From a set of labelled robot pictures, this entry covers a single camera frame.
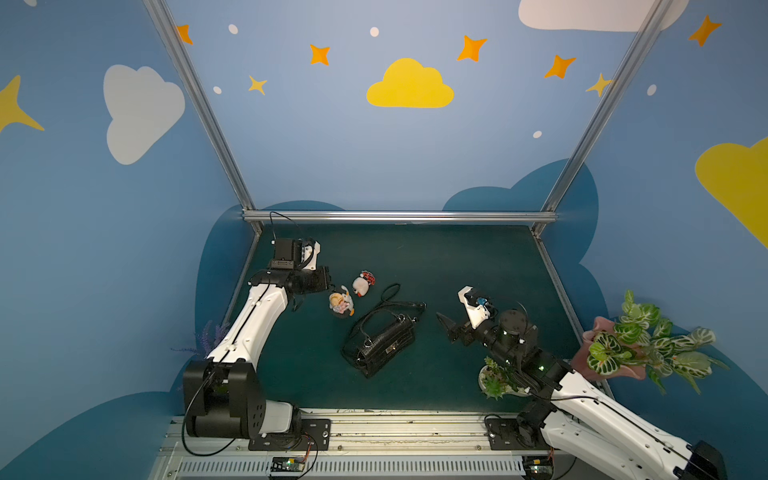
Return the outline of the penguin plush with straw hat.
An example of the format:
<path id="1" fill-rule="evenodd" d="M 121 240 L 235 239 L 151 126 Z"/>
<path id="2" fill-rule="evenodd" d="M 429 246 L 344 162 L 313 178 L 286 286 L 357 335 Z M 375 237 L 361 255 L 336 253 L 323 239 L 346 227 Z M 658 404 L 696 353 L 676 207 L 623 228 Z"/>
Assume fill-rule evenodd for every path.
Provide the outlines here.
<path id="1" fill-rule="evenodd" d="M 346 286 L 335 287 L 330 293 L 328 300 L 329 309 L 334 316 L 345 318 L 355 314 L 354 301 Z"/>

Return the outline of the black crocodile leather handbag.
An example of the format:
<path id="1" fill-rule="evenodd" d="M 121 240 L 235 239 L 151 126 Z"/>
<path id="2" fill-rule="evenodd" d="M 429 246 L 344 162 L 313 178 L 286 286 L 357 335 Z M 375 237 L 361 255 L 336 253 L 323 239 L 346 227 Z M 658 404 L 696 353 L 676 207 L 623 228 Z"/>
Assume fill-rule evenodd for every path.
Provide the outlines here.
<path id="1" fill-rule="evenodd" d="M 427 304 L 396 300 L 400 289 L 400 283 L 387 286 L 380 301 L 355 322 L 341 347 L 341 356 L 367 379 L 415 341 L 415 326 Z"/>

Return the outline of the white red plush charm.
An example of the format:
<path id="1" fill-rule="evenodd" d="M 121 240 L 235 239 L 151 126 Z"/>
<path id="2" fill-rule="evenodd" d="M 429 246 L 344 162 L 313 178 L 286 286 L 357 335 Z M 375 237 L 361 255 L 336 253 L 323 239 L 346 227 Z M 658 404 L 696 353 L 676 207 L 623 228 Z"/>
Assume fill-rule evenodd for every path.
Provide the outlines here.
<path id="1" fill-rule="evenodd" d="M 364 297 L 375 283 L 375 276 L 370 271 L 363 270 L 352 282 L 353 292 L 357 297 Z"/>

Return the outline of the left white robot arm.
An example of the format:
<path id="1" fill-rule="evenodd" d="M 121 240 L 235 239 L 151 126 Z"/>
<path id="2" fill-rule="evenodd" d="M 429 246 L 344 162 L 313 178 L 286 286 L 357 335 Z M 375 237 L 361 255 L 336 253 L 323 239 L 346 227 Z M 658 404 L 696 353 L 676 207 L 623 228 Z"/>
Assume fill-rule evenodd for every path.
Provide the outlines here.
<path id="1" fill-rule="evenodd" d="M 325 292 L 328 269 L 317 264 L 320 244 L 309 239 L 276 239 L 274 255 L 249 280 L 248 298 L 223 339 L 183 374 L 183 435 L 245 439 L 290 447 L 301 441 L 299 409 L 268 400 L 258 362 L 276 321 L 295 296 Z"/>

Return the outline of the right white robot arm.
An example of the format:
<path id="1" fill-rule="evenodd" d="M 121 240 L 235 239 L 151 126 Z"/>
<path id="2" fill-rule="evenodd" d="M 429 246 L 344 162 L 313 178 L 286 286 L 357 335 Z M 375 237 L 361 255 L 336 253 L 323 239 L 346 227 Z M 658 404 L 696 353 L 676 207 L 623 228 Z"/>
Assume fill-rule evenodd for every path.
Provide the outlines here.
<path id="1" fill-rule="evenodd" d="M 690 444 L 645 421 L 538 345 L 538 328 L 519 310 L 491 317 L 467 309 L 458 324 L 439 314 L 450 340 L 482 344 L 510 369 L 533 403 L 516 418 L 523 444 L 541 440 L 612 479 L 725 479 L 723 455 L 705 441 Z"/>

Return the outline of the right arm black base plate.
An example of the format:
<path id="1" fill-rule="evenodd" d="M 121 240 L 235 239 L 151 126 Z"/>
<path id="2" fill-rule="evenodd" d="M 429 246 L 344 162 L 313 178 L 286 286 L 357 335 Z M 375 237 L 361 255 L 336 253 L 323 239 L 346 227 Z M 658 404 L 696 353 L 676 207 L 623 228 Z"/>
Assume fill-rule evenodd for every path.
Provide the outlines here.
<path id="1" fill-rule="evenodd" d="M 544 450 L 547 444 L 540 432 L 531 425 L 516 418 L 505 418 L 495 414 L 483 419 L 490 448 L 493 451 Z"/>

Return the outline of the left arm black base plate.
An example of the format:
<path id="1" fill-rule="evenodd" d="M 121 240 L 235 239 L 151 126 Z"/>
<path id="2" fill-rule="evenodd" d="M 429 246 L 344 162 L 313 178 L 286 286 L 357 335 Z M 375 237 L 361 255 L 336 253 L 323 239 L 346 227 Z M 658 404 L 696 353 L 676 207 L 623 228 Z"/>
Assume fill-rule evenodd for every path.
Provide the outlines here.
<path id="1" fill-rule="evenodd" d="M 327 418 L 302 419 L 286 433 L 259 434 L 248 444 L 249 451 L 312 451 L 329 449 L 332 421 Z"/>

